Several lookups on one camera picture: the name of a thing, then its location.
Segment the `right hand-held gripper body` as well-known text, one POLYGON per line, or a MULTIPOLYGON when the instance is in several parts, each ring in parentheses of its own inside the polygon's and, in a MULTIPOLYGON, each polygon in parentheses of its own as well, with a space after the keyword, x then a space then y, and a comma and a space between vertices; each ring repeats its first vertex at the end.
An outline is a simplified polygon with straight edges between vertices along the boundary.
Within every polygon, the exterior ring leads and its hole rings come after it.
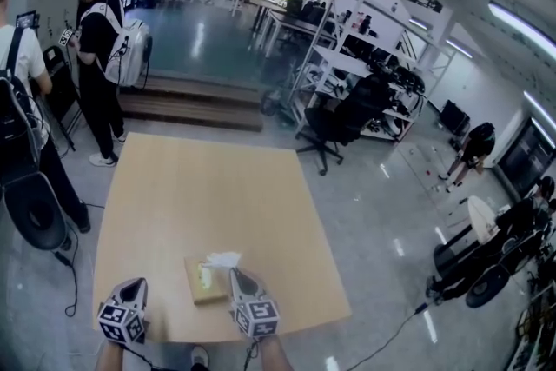
POLYGON ((249 338, 275 335, 280 315, 273 300, 233 302, 233 317, 239 329, 249 338))

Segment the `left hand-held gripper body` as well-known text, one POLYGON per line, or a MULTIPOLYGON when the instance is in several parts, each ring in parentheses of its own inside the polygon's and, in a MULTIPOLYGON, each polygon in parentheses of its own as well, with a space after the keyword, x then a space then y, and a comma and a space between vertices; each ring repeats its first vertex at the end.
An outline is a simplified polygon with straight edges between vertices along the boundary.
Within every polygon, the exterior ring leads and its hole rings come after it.
POLYGON ((105 302, 100 305, 97 322, 107 340, 122 345, 144 343, 145 304, 125 305, 105 302))

